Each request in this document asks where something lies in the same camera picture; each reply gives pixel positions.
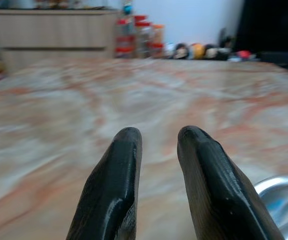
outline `white wall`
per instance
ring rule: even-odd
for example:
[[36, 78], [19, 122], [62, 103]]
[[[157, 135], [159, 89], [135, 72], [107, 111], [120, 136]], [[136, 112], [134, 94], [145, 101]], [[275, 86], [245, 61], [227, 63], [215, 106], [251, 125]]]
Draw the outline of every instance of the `white wall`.
[[236, 33], [244, 0], [134, 0], [137, 14], [165, 24], [173, 43], [217, 43], [219, 32]]

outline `marble surface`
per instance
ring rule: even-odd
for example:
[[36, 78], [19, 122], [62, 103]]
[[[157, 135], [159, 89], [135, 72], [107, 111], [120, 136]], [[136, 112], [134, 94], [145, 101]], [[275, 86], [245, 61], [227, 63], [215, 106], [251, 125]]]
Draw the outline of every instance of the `marble surface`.
[[138, 240], [196, 239], [176, 154], [197, 125], [256, 183], [288, 174], [288, 71], [268, 63], [45, 60], [0, 82], [0, 240], [61, 240], [113, 136], [143, 136]]

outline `metal sink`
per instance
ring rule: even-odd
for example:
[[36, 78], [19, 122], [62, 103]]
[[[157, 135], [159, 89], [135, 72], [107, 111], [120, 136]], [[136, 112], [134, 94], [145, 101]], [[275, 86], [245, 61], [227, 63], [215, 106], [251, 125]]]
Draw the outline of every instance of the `metal sink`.
[[269, 178], [256, 184], [255, 189], [288, 240], [288, 176]]

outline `wooden cabinet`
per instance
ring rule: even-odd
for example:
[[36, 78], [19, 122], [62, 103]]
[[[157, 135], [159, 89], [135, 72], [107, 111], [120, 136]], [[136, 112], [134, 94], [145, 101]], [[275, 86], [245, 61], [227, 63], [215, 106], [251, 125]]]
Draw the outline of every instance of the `wooden cabinet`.
[[0, 10], [0, 53], [10, 73], [55, 57], [112, 58], [117, 11]]

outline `marble countertop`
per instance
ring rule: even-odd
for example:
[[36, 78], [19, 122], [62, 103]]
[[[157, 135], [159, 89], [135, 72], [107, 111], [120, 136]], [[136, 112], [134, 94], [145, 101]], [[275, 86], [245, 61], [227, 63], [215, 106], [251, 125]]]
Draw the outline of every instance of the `marble countertop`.
[[0, 82], [0, 240], [65, 239], [114, 135], [143, 136], [137, 240], [195, 240], [177, 134], [196, 125], [256, 183], [288, 174], [288, 71], [268, 63], [45, 60]]

